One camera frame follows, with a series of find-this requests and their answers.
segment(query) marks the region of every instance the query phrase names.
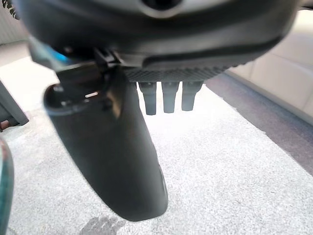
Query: black curved plastic arm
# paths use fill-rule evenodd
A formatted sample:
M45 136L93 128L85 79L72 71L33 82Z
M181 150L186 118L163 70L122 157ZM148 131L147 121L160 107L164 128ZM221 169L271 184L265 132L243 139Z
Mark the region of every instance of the black curved plastic arm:
M135 83L120 68L106 93L61 105L47 89L45 108L61 140L101 199L119 216L140 221L162 215L168 197L157 153L139 108Z

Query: textured grip surface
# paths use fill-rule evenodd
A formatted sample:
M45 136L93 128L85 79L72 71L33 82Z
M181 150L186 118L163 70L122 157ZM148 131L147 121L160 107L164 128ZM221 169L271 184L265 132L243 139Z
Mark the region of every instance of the textured grip surface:
M205 81L224 72L229 67L213 67L203 69L176 69L164 71L125 70L131 82L180 82L180 81Z

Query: sofa cushion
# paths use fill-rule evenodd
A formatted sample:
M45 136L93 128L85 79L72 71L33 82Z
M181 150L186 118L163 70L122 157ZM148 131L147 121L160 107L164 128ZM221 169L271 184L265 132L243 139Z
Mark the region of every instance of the sofa cushion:
M251 82L303 110L313 91L313 71L291 60L266 54L256 60Z
M313 67L313 11L299 11L291 33L270 53Z

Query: gray carpet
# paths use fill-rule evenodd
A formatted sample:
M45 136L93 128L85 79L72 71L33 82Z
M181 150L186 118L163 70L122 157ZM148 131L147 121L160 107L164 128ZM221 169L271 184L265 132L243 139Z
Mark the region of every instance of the gray carpet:
M138 223L115 215L36 106L26 126L3 134L16 170L8 234L313 234L312 176L264 131L205 86L193 112L177 105L163 114L158 99L145 119L167 183L165 215Z

